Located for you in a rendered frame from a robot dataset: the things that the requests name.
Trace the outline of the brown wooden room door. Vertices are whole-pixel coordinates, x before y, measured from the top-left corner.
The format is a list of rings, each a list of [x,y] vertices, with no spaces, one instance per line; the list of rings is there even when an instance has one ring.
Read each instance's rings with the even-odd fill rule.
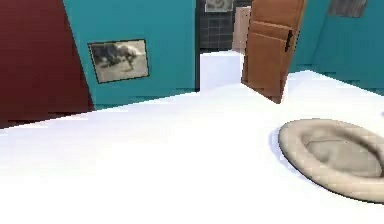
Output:
[[[252,0],[241,82],[280,104],[307,0]],[[285,52],[289,30],[291,47]]]

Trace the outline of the pale pink room door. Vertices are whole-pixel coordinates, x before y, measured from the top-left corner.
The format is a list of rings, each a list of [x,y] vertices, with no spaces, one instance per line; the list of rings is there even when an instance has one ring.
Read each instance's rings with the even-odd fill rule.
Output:
[[[236,8],[232,49],[239,53],[245,52],[250,12],[250,6]]]

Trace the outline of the small grey framed picture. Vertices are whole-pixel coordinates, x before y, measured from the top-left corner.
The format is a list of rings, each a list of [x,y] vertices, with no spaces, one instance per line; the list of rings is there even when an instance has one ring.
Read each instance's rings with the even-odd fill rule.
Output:
[[[233,10],[234,0],[206,0],[206,12],[230,12]]]

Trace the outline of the beige round floor cushion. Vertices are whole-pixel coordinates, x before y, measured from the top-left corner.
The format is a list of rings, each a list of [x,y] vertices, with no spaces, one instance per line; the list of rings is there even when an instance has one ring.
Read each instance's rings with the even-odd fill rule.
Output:
[[[282,155],[303,176],[352,199],[384,204],[384,136],[333,119],[299,119],[278,131]]]

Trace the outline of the dark grey framed picture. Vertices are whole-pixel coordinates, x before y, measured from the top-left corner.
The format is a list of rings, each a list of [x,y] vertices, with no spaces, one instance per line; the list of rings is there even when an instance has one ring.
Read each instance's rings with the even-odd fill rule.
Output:
[[[360,18],[367,3],[367,0],[331,0],[327,13],[331,16]]]

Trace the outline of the grey framed wall picture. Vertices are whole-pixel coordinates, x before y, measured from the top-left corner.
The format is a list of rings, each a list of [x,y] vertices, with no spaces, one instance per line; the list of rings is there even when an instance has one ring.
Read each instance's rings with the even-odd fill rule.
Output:
[[[88,48],[99,84],[150,75],[144,39],[95,42]]]

